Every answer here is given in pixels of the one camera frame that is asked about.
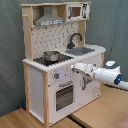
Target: knob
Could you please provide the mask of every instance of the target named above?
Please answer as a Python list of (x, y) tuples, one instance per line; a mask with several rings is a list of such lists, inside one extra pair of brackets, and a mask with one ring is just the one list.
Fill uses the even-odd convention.
[(72, 68), (72, 71), (73, 71), (73, 72), (75, 72), (75, 71), (76, 71), (76, 69), (75, 69), (75, 68)]
[(55, 78), (55, 79), (59, 79), (59, 74), (58, 74), (58, 73), (55, 73), (55, 74), (54, 74), (54, 78)]

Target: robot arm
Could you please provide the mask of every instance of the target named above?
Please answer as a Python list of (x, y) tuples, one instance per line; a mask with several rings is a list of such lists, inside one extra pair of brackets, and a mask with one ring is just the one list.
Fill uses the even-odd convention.
[(115, 61), (108, 61), (105, 68), (84, 63), (76, 63), (72, 68), (90, 80), (102, 82), (108, 87), (128, 90), (128, 82), (121, 81), (120, 66)]

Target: wooden table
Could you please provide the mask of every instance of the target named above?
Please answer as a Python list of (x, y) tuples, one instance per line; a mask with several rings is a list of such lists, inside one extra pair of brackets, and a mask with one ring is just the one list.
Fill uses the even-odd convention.
[[(19, 109), (0, 118), (0, 128), (44, 128), (30, 113)], [(50, 128), (81, 128), (69, 118), (64, 118)]]
[(128, 91), (102, 85), (102, 96), (71, 117), (87, 128), (115, 128), (128, 118)]

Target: toy kitchen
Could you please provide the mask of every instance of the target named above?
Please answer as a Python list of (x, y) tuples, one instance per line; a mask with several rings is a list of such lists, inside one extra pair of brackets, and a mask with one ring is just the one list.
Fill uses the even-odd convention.
[(85, 44), (90, 2), (22, 4), (26, 108), (46, 128), (101, 96), (75, 63), (102, 67), (105, 48)]

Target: backsplash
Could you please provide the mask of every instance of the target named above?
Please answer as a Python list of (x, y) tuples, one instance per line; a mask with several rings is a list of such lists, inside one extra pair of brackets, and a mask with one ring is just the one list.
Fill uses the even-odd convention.
[[(32, 34), (33, 58), (41, 57), (44, 51), (66, 50), (70, 37), (78, 33), (79, 22), (35, 27)], [(78, 36), (73, 38), (73, 43), (78, 46)]]

